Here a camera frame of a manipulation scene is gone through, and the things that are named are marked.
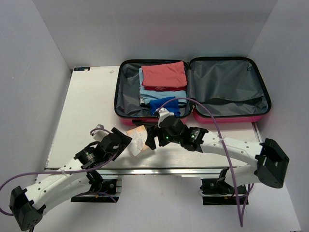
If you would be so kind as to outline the orange tissue pack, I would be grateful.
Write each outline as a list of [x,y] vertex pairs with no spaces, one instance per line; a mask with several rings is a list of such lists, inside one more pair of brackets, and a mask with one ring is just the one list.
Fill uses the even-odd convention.
[[150,147],[146,145],[148,133],[144,125],[128,130],[126,135],[132,138],[127,148],[134,157],[140,157],[152,152]]

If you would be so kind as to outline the royal blue towel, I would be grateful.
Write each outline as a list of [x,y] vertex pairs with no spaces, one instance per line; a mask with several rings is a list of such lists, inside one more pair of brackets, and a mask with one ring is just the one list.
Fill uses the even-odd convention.
[[163,107],[167,109],[169,112],[173,113],[175,116],[180,116],[181,112],[179,110],[179,101],[178,100],[170,101],[171,99],[175,98],[176,97],[166,97],[150,101],[149,106],[151,116],[155,116],[156,110],[159,109],[162,105],[164,105]]

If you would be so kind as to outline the newspaper print garment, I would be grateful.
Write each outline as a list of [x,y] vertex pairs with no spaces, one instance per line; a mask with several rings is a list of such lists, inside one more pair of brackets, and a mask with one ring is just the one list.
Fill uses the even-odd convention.
[[145,103],[143,98],[140,98],[140,106],[145,107],[147,104]]

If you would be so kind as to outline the light blue garment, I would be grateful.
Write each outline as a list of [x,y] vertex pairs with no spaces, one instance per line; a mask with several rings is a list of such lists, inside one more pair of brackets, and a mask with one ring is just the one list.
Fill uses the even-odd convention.
[[139,81],[140,81],[140,98],[143,98],[145,103],[149,105],[152,100],[157,100],[166,97],[176,97],[176,98],[186,98],[186,91],[155,91],[155,90],[145,90],[141,85],[143,81],[142,68],[139,68]]

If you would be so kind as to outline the bright red garment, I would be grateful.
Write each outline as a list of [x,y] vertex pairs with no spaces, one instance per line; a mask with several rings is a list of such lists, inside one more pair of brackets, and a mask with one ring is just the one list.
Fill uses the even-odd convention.
[[150,86],[144,86],[144,82],[142,81],[142,86],[145,90],[155,90],[155,91],[182,91],[186,90],[186,86],[184,87],[150,87]]

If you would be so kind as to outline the salmon pink garment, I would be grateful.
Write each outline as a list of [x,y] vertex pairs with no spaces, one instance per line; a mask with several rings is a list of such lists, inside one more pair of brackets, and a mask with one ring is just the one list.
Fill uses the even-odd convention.
[[184,87],[187,86],[184,62],[141,66],[144,86]]

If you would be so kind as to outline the pink hard-shell suitcase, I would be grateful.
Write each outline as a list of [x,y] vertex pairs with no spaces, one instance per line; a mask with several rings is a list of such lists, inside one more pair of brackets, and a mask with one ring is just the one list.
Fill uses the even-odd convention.
[[[172,59],[131,59],[119,68],[114,111],[122,123],[156,122],[150,106],[140,106],[139,68],[176,62]],[[257,65],[245,57],[199,57],[184,63],[187,77],[186,97],[179,101],[180,118],[190,114],[197,122],[256,122],[271,109],[271,99]]]

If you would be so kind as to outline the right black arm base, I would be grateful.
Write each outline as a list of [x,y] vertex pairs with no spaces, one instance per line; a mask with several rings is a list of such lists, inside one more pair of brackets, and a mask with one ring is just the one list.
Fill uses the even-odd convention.
[[237,205],[234,187],[225,182],[228,170],[228,167],[222,169],[218,178],[201,179],[200,190],[204,206]]

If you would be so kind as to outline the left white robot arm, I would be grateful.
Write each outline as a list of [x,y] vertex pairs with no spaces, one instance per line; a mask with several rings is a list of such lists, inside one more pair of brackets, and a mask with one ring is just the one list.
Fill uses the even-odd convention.
[[112,128],[100,141],[87,145],[67,164],[40,182],[26,188],[14,188],[9,208],[20,230],[31,230],[49,210],[72,197],[100,192],[103,178],[97,169],[114,161],[131,140],[131,137]]

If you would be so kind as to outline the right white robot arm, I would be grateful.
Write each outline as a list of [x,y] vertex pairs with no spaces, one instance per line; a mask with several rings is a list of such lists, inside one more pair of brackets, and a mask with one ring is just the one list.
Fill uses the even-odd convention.
[[280,189],[290,161],[275,140],[267,138],[259,143],[220,138],[204,128],[189,128],[174,116],[168,116],[147,129],[146,145],[152,150],[156,149],[155,139],[161,147],[175,143],[188,151],[212,153],[244,162],[244,166],[221,171],[218,188],[225,193],[234,189],[236,184],[262,183]]

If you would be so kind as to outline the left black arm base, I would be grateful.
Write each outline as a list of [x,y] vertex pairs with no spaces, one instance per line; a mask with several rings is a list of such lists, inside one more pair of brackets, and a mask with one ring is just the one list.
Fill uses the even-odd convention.
[[100,190],[79,194],[71,198],[73,203],[117,203],[122,191],[122,176],[103,176]]

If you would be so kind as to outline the blue label sticker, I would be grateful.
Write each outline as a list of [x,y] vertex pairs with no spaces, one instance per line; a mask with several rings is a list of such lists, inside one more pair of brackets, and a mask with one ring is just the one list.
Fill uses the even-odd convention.
[[74,72],[87,72],[90,70],[90,67],[75,67],[73,69]]

